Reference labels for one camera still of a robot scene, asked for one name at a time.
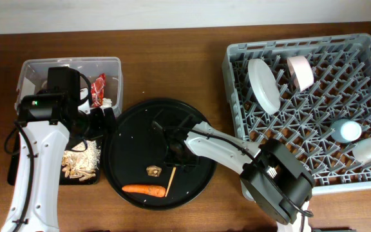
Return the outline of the wooden chopstick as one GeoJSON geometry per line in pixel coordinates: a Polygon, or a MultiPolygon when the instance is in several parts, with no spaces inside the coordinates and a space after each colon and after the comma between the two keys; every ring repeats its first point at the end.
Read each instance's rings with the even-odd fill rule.
{"type": "Polygon", "coordinates": [[[168,184],[167,184],[165,197],[168,196],[168,193],[169,193],[170,187],[171,187],[171,185],[172,185],[173,178],[174,178],[174,176],[175,176],[175,172],[176,172],[176,166],[174,166],[173,169],[172,169],[172,172],[171,172],[171,175],[170,175],[170,178],[169,178],[169,182],[168,182],[168,184]]]}

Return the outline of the brown food chunk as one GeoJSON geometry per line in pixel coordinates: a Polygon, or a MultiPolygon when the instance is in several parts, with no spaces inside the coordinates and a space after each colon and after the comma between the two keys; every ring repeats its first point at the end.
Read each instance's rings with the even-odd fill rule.
{"type": "Polygon", "coordinates": [[[148,166],[146,168],[146,171],[147,171],[147,175],[150,177],[159,177],[162,172],[162,168],[158,166],[148,166]]]}

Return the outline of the white tissue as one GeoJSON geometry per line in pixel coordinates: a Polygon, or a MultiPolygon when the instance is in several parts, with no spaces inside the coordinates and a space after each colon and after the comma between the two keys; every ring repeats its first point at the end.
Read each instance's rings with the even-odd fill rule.
{"type": "Polygon", "coordinates": [[[112,100],[108,98],[102,99],[102,104],[100,106],[102,109],[111,108],[112,107],[112,100]]]}

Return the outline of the red snack wrapper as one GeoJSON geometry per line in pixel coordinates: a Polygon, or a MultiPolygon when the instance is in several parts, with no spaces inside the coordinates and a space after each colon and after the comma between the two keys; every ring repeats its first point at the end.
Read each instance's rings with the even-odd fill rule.
{"type": "Polygon", "coordinates": [[[106,74],[102,73],[98,78],[91,84],[91,96],[93,108],[99,107],[102,105],[104,98],[104,90],[106,86],[106,74]]]}

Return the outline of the orange carrot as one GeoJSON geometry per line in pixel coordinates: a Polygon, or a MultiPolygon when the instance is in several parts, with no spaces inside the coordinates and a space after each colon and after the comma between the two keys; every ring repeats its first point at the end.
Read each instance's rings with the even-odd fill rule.
{"type": "Polygon", "coordinates": [[[128,193],[140,193],[152,197],[165,197],[166,188],[157,185],[130,184],[122,187],[122,191],[128,193]]]}

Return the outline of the grey plate with rice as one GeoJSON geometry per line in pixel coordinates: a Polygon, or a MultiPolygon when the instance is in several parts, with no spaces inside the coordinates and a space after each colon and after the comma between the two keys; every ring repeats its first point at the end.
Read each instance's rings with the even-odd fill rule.
{"type": "Polygon", "coordinates": [[[250,59],[248,75],[253,94],[265,113],[273,115],[280,109],[280,92],[269,66],[261,59],[250,59]]]}

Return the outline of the pink bowl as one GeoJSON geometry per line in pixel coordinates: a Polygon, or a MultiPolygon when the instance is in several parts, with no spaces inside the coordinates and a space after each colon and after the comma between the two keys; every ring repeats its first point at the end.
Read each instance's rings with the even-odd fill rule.
{"type": "Polygon", "coordinates": [[[304,56],[287,58],[290,75],[294,77],[294,85],[301,92],[314,84],[312,68],[304,56]]]}

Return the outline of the blue cup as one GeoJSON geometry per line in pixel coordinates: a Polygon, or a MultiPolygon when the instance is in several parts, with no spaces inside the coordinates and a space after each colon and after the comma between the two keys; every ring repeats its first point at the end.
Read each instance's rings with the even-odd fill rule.
{"type": "Polygon", "coordinates": [[[353,142],[360,138],[362,129],[359,123],[349,119],[339,119],[334,121],[330,128],[334,130],[331,137],[340,143],[353,142]]]}

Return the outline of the white plastic fork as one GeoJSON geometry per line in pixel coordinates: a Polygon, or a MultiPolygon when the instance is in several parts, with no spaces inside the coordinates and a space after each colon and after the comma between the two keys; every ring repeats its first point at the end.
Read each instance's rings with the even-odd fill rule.
{"type": "Polygon", "coordinates": [[[277,171],[276,171],[276,168],[273,168],[273,167],[270,167],[268,166],[266,168],[266,173],[271,177],[271,178],[275,178],[277,176],[277,171]]]}

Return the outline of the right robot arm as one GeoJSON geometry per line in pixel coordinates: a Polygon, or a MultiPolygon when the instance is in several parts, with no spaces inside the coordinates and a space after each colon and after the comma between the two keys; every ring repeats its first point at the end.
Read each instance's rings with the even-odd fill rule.
{"type": "Polygon", "coordinates": [[[170,164],[211,159],[239,174],[243,192],[276,221],[278,231],[311,230],[308,206],[316,181],[282,142],[244,141],[192,115],[156,116],[151,127],[167,144],[170,164]]]}

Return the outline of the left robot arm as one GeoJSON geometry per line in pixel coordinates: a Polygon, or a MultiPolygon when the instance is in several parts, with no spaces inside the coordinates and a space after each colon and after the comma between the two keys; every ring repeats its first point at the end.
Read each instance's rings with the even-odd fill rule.
{"type": "Polygon", "coordinates": [[[80,106],[86,76],[72,68],[48,69],[47,85],[22,98],[14,122],[19,134],[19,165],[14,194],[2,231],[58,231],[57,198],[64,152],[82,140],[97,140],[111,131],[111,108],[80,106]]]}

